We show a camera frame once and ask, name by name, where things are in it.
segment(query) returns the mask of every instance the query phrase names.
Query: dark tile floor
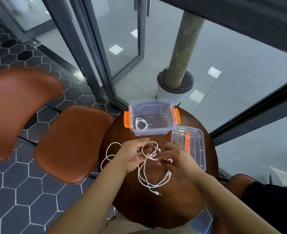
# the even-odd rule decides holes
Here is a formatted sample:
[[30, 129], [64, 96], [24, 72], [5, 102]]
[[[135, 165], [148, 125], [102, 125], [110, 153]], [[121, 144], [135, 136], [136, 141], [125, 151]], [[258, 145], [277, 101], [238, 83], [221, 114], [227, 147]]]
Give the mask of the dark tile floor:
[[[60, 110], [70, 105], [85, 105], [110, 112], [121, 111], [107, 99], [97, 101], [86, 82], [82, 82], [42, 52], [0, 27], [0, 71], [9, 67], [37, 68], [58, 78], [64, 94], [50, 104]], [[29, 120], [21, 136], [38, 142], [58, 114], [43, 106]], [[33, 148], [16, 142], [11, 158], [0, 163], [0, 233], [37, 234], [65, 211], [91, 185], [87, 178], [79, 184], [67, 184], [42, 170], [32, 158]]]

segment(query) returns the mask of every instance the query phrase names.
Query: potted plant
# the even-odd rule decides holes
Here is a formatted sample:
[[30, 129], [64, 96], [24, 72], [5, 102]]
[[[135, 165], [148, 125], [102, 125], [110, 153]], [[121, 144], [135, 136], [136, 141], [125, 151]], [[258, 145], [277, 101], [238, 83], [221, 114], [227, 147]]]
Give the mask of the potted plant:
[[187, 66], [203, 23], [203, 18], [184, 11], [169, 67], [157, 75], [157, 98], [178, 105], [192, 89], [194, 80]]

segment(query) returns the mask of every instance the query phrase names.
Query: left hand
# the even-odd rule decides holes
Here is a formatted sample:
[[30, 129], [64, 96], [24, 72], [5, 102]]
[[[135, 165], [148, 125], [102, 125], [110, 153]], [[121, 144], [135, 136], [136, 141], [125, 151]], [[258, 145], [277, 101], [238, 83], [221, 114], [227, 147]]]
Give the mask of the left hand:
[[142, 138], [124, 142], [113, 160], [117, 161], [119, 165], [123, 166], [127, 173], [132, 172], [140, 163], [147, 160], [147, 158], [143, 156], [141, 152], [142, 147], [146, 145], [145, 149], [143, 150], [145, 155], [152, 153], [153, 144], [148, 143], [149, 141], [150, 138]]

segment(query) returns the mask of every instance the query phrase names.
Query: hand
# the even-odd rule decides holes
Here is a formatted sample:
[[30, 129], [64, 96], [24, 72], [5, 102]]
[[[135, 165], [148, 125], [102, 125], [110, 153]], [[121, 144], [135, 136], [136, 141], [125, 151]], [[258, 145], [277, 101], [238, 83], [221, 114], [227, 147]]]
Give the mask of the hand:
[[187, 181], [194, 181], [198, 175], [204, 173], [193, 157], [177, 141], [167, 142], [161, 149], [161, 153], [156, 157], [158, 165], [162, 165], [177, 178], [183, 178]]
[[153, 144], [148, 143], [149, 140], [150, 138], [142, 138], [124, 142], [114, 159], [126, 169], [127, 173], [132, 172], [140, 163], [147, 159], [141, 152], [142, 147], [145, 146], [143, 150], [145, 155], [152, 153]]

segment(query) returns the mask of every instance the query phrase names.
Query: soil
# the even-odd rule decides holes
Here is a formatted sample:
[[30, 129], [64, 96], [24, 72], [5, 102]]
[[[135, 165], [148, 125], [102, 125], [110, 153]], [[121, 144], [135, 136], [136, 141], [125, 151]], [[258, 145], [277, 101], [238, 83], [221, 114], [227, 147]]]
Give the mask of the soil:
[[188, 71], [185, 72], [181, 85], [175, 89], [172, 89], [166, 85], [165, 83], [166, 73], [167, 69], [164, 69], [157, 76], [157, 82], [159, 83], [161, 88], [164, 89], [166, 92], [169, 92], [171, 94], [184, 94], [192, 89], [194, 81], [192, 75]]

